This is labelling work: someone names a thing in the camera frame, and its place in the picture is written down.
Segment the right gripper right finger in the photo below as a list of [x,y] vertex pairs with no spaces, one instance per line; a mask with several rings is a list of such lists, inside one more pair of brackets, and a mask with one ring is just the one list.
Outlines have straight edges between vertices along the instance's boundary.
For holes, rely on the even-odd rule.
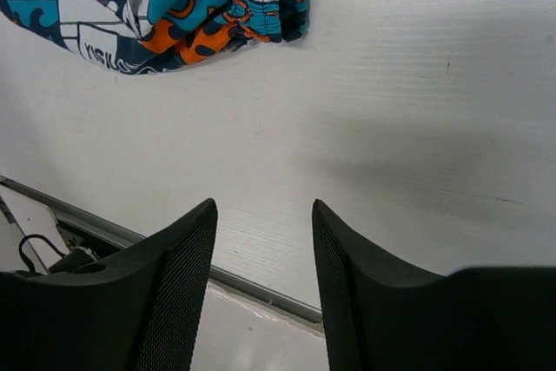
[[473,267],[443,276],[312,209],[333,370],[552,370],[555,270]]

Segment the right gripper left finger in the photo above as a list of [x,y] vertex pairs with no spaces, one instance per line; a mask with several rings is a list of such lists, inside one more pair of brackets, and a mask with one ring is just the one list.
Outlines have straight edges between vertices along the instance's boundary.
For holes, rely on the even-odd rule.
[[4,370],[187,370],[201,304],[156,295],[157,264],[102,258],[77,273],[1,276]]

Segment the colourful patterned shorts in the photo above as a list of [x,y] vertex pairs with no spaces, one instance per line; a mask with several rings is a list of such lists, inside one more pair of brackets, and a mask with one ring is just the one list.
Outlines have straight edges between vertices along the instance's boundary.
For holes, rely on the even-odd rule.
[[166,73],[247,43],[291,42],[308,0],[1,0],[11,22],[106,70]]

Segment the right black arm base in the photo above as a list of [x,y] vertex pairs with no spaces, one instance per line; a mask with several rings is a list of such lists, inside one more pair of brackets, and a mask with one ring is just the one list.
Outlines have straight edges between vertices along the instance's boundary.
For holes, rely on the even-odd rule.
[[47,268],[47,274],[77,273],[100,260],[98,254],[91,248],[77,245],[69,253],[64,254],[46,236],[40,234],[26,235],[21,239],[17,247],[19,257],[27,270],[17,270],[16,274],[24,278],[34,278],[42,275],[42,273],[36,270],[35,263],[23,251],[24,245],[33,239],[45,243],[58,256],[58,260],[51,267]]

